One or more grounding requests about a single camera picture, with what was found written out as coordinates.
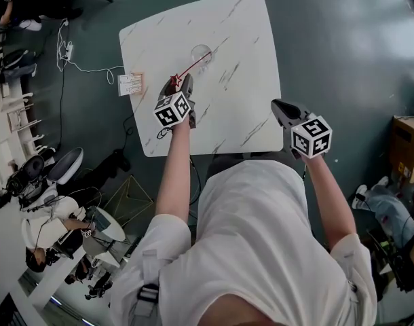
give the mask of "marble tabletop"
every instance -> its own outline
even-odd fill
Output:
[[[214,54],[205,71],[190,70],[197,128],[191,154],[279,151],[282,129],[270,102],[281,97],[274,39],[264,0],[202,0],[134,23],[119,33],[126,74],[143,72],[145,91],[130,95],[146,156],[166,156],[171,134],[153,115],[171,75],[192,64],[191,51]]]

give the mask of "person in white t-shirt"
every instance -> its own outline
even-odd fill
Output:
[[[189,131],[174,127],[155,217],[111,290],[114,324],[373,325],[370,254],[323,158],[304,162],[330,253],[292,168],[229,156],[209,169],[191,247]]]

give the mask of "cardboard box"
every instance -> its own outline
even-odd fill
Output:
[[[398,174],[414,183],[414,116],[394,116],[390,162]]]

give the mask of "white desk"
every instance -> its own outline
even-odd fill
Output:
[[[274,39],[264,0],[202,0],[141,20],[119,33],[126,74],[145,72],[145,93],[130,96],[146,156],[166,156],[171,134],[153,116],[171,75],[191,64],[191,50],[205,44],[214,60],[190,71],[197,128],[191,154],[279,151],[282,129],[270,102],[281,97]]]

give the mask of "green floor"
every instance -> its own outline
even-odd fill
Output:
[[[122,65],[118,32],[143,18],[197,0],[77,0],[83,16],[70,25],[73,60],[84,69]],[[266,0],[274,34],[282,97],[305,103],[333,127],[326,156],[344,194],[361,183],[372,184],[389,170],[388,137],[393,115],[414,112],[413,0]],[[56,146],[59,140],[59,99],[62,74],[56,68],[58,22],[47,21],[38,33],[8,36],[7,49],[25,47],[44,53],[37,76],[30,80],[38,132]],[[128,98],[105,73],[65,71],[60,155],[81,146],[83,167],[97,165],[124,143],[122,122],[132,112]],[[125,150],[130,171],[152,198],[157,196],[163,158],[147,158],[137,131]],[[204,178],[212,156],[195,156]],[[112,194],[128,176],[106,185]],[[305,180],[309,216],[316,237],[323,239],[311,180]],[[134,234],[145,230],[152,212],[136,219]],[[370,214],[355,211],[362,232],[374,225]]]

